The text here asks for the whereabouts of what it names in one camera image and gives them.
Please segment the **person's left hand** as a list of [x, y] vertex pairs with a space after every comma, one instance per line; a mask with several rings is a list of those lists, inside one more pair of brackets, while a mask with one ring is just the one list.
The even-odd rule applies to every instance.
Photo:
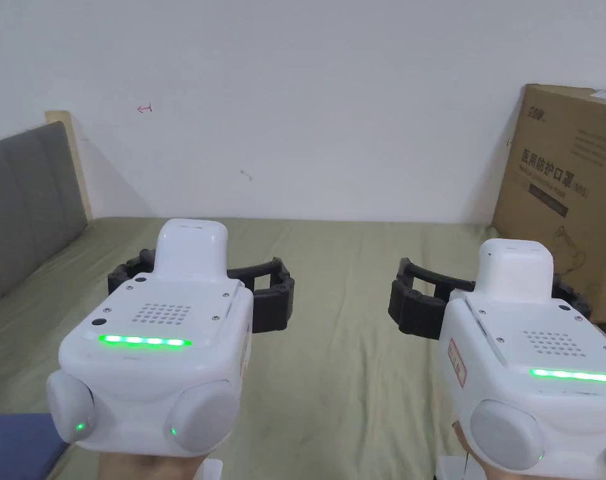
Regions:
[[194, 479], [206, 459], [102, 453], [98, 479]]

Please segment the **person's right hand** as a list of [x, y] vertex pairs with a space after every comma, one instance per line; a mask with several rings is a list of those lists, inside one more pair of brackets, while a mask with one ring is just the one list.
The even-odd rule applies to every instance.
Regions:
[[480, 476], [481, 479], [504, 479], [504, 472], [486, 463], [477, 453], [473, 452], [458, 421], [452, 423], [452, 428], [465, 453], [468, 455], [468, 457], [471, 457], [474, 460], [475, 464], [478, 465], [475, 466], [475, 470], [482, 471], [482, 475]]

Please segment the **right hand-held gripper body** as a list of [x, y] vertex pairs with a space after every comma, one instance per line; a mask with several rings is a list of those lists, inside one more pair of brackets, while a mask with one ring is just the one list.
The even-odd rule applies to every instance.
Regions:
[[606, 473], [606, 335], [552, 296], [535, 241], [490, 239], [442, 323], [442, 371], [470, 447], [511, 473]]

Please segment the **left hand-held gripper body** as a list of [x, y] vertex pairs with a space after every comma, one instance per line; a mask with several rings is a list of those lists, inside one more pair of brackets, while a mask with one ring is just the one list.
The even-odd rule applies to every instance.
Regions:
[[136, 274], [62, 340], [46, 381], [69, 444], [105, 453], [196, 457], [237, 420], [253, 295], [226, 270], [227, 229], [171, 219], [154, 267]]

